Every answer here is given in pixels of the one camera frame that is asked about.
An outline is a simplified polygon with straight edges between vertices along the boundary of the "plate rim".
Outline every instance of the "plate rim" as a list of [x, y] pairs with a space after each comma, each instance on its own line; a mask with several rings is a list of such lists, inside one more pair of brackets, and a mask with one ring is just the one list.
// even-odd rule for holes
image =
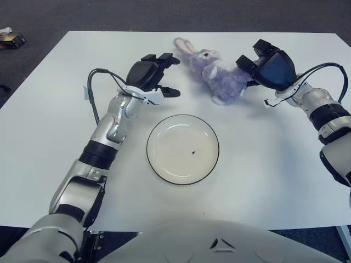
[[[213, 131], [213, 133], [214, 133], [214, 135], [215, 135], [215, 137], [216, 137], [216, 140], [217, 140], [218, 153], [217, 153], [217, 159], [216, 159], [216, 162], [214, 163], [214, 166], [213, 166], [212, 169], [208, 172], [208, 174], [206, 174], [206, 176], [204, 176], [203, 178], [201, 178], [201, 179], [198, 180], [198, 181], [191, 182], [191, 183], [189, 183], [189, 184], [178, 184], [178, 183], [176, 183], [176, 182], [170, 182], [170, 181], [166, 180], [165, 178], [163, 178], [162, 176], [160, 176], [160, 175], [154, 170], [154, 168], [153, 168], [153, 166], [152, 166], [152, 164], [151, 164], [151, 162], [150, 162], [149, 155], [148, 155], [148, 145], [149, 145], [150, 136], [152, 135], [152, 133], [154, 132], [154, 130], [156, 129], [156, 127], [157, 127], [161, 122], [165, 121], [166, 119], [169, 119], [169, 118], [172, 118], [172, 117], [175, 117], [175, 116], [191, 116], [191, 117], [195, 117], [195, 118], [197, 118], [197, 119], [203, 121], [203, 122], [206, 123], [206, 124], [209, 126], [209, 128]], [[203, 119], [201, 119], [200, 117], [197, 117], [197, 116], [194, 116], [194, 115], [191, 115], [191, 114], [176, 114], [176, 115], [171, 115], [171, 116], [169, 116], [169, 117], [167, 117], [167, 118], [164, 118], [164, 119], [161, 120], [160, 122], [158, 122], [158, 123], [153, 127], [153, 129], [151, 130], [151, 132], [150, 132], [150, 134], [149, 134], [149, 137], [148, 137], [148, 140], [147, 140], [147, 142], [146, 142], [146, 156], [147, 156], [147, 158], [148, 158], [148, 162], [149, 162], [149, 164], [150, 164], [152, 170], [153, 170], [153, 171], [155, 172], [155, 174], [156, 174], [159, 178], [161, 178], [162, 180], [164, 180], [164, 181], [166, 181], [166, 182], [168, 182], [168, 183], [170, 183], [170, 184], [172, 184], [172, 185], [193, 185], [193, 184], [196, 184], [196, 183], [202, 181], [202, 180], [205, 179], [206, 177], [208, 177], [209, 174], [210, 174], [210, 173], [214, 170], [214, 168], [216, 167], [217, 162], [218, 162], [218, 159], [219, 159], [219, 141], [218, 141], [218, 137], [217, 137], [216, 132], [212, 129], [212, 127], [211, 127], [207, 122], [205, 122], [205, 121], [204, 121]]]

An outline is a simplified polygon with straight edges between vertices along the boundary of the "black cable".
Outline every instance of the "black cable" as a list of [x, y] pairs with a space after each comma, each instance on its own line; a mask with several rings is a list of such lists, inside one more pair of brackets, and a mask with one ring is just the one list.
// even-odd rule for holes
[[343, 66], [339, 65], [338, 63], [333, 63], [333, 62], [328, 62], [328, 63], [323, 63], [323, 64], [320, 64], [320, 65], [317, 65], [315, 67], [312, 67], [310, 68], [308, 71], [306, 71], [304, 74], [300, 75], [297, 77], [297, 79], [294, 81], [294, 83], [296, 83], [297, 81], [299, 81], [303, 76], [305, 76], [306, 74], [308, 74], [309, 72], [313, 71], [312, 73], [316, 72], [317, 70], [320, 70], [321, 68], [324, 68], [324, 67], [337, 67], [342, 75], [344, 76], [344, 85], [342, 87], [342, 90], [341, 90], [341, 93], [340, 93], [340, 96], [339, 96], [339, 99], [338, 99], [338, 102], [341, 103], [342, 99], [344, 98], [346, 92], [347, 92], [347, 86], [348, 86], [348, 77], [347, 77], [347, 74], [345, 72], [345, 69]]
[[[294, 83], [296, 83], [297, 81], [299, 81], [302, 77], [304, 77], [306, 74], [308, 74], [306, 76], [306, 78], [299, 84], [299, 86], [297, 87], [296, 91], [289, 97], [281, 100], [279, 103], [285, 101], [285, 100], [288, 100], [290, 98], [292, 98], [297, 92], [298, 90], [300, 89], [300, 87], [306, 82], [306, 80], [309, 78], [309, 76], [311, 76], [314, 72], [324, 68], [324, 67], [337, 67], [338, 69], [340, 69], [342, 75], [344, 76], [344, 85], [342, 87], [342, 91], [340, 93], [340, 96], [339, 96], [339, 99], [338, 99], [338, 102], [341, 103], [342, 99], [344, 98], [346, 92], [347, 92], [347, 86], [348, 86], [348, 77], [347, 77], [347, 74], [345, 72], [345, 69], [343, 66], [337, 64], [337, 63], [333, 63], [333, 62], [329, 62], [329, 63], [323, 63], [323, 64], [320, 64], [320, 65], [317, 65], [315, 67], [312, 67], [310, 68], [308, 71], [306, 71], [305, 73], [301, 74], [300, 76], [298, 76], [296, 78], [296, 80], [294, 81]], [[277, 106], [278, 104], [275, 104], [275, 105], [271, 105], [268, 103], [268, 100], [264, 100], [265, 104], [268, 105], [268, 106], [271, 106], [271, 107], [275, 107]]]
[[[113, 73], [113, 72], [111, 72], [111, 71], [109, 71], [107, 69], [104, 69], [104, 68], [95, 68], [95, 69], [91, 70], [89, 75], [88, 75], [87, 90], [88, 90], [89, 101], [90, 101], [90, 104], [92, 105], [94, 118], [95, 118], [95, 121], [96, 121], [97, 124], [99, 124], [100, 118], [99, 118], [97, 107], [95, 105], [95, 99], [94, 99], [94, 94], [93, 94], [93, 89], [92, 89], [92, 79], [93, 79], [93, 76], [96, 73], [107, 73], [107, 74], [109, 74], [114, 79], [114, 81], [117, 83], [118, 87], [124, 92], [125, 95], [133, 97], [133, 98], [138, 99], [138, 100], [143, 100], [142, 98], [134, 96], [133, 94], [127, 92], [125, 89], [122, 88], [122, 86], [119, 84], [119, 82], [117, 81], [116, 78], [118, 78], [121, 82], [123, 82], [124, 85], [126, 85], [127, 83], [119, 75], [117, 75], [117, 74], [115, 74], [115, 73]], [[148, 100], [148, 103], [151, 103], [153, 105], [157, 105], [154, 102], [152, 102], [151, 100]]]
[[98, 71], [96, 69], [90, 71], [90, 73], [88, 75], [88, 81], [87, 81], [87, 90], [88, 90], [89, 101], [90, 101], [90, 104], [92, 105], [92, 108], [93, 108], [94, 118], [95, 118], [96, 123], [98, 124], [100, 122], [100, 119], [99, 119], [97, 107], [95, 105], [94, 94], [93, 94], [93, 90], [92, 90], [92, 78], [96, 73], [98, 73]]

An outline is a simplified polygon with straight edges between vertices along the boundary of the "white plate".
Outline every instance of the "white plate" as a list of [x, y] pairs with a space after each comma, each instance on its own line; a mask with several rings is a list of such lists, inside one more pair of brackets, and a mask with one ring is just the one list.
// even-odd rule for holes
[[152, 130], [146, 148], [155, 173], [177, 185], [194, 184], [208, 176], [219, 156], [213, 129], [192, 115], [164, 119]]

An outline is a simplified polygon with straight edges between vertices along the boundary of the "purple stuffed bunny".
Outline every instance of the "purple stuffed bunny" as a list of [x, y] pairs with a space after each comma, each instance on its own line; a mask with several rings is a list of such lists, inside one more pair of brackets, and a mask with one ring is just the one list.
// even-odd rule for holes
[[189, 60], [194, 75], [208, 83], [212, 100], [217, 104], [233, 102], [246, 89], [246, 83], [252, 80], [249, 74], [234, 64], [224, 62], [216, 50], [196, 52], [193, 45], [182, 38], [176, 38], [174, 44]]

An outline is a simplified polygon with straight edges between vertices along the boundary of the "bunny ear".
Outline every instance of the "bunny ear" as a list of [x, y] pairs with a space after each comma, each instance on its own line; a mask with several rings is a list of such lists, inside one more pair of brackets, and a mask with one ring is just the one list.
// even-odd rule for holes
[[195, 48], [194, 48], [194, 46], [193, 46], [193, 44], [191, 44], [190, 42], [189, 42], [189, 40], [184, 40], [184, 42], [185, 42], [185, 44], [186, 44], [186, 46], [188, 47], [188, 49], [192, 52], [192, 53], [194, 53], [195, 52]]
[[178, 50], [181, 51], [186, 57], [189, 58], [194, 53], [191, 49], [188, 48], [188, 45], [184, 39], [178, 37], [173, 42]]

